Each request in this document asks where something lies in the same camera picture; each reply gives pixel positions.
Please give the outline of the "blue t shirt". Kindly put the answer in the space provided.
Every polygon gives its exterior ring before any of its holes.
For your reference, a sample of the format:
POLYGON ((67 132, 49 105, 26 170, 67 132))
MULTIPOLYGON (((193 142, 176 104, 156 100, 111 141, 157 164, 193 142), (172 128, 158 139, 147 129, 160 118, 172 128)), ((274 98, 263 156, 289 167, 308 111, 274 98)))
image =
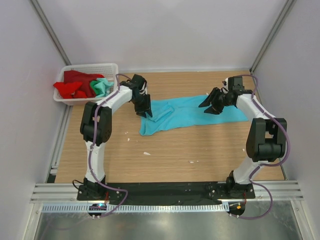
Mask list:
POLYGON ((199 104, 205 95, 152 100, 152 117, 141 118, 139 134, 151 136, 160 131, 191 126, 247 122, 245 114, 235 106, 227 106, 219 115, 204 113, 199 104))

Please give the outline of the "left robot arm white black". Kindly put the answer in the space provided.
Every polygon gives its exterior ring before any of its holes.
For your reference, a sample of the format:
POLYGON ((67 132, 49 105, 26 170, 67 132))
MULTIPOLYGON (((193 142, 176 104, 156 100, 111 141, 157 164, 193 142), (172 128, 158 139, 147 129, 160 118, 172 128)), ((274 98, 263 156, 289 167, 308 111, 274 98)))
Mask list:
POLYGON ((87 102, 84 106, 80 133, 87 150, 87 170, 83 182, 77 187, 77 199, 101 200, 110 187, 106 187, 104 170, 106 143, 112 134, 113 114, 125 103, 134 105, 136 115, 152 117, 151 96, 147 91, 147 80, 134 74, 126 81, 119 81, 116 74, 114 91, 97 102, 87 102))

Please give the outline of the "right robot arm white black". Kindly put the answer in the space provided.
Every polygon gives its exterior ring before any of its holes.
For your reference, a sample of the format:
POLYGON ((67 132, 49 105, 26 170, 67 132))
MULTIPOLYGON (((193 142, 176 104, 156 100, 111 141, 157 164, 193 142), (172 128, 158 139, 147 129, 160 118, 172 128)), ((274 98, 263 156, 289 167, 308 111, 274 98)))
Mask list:
POLYGON ((275 160, 289 151, 287 121, 269 113, 255 96, 246 89, 243 75, 223 81, 223 87, 212 89, 199 105, 204 113, 220 115, 224 108, 234 106, 250 121, 246 140, 246 157, 241 165, 231 171, 225 183, 211 185, 211 197, 215 199, 254 198, 253 179, 263 167, 276 167, 275 160))

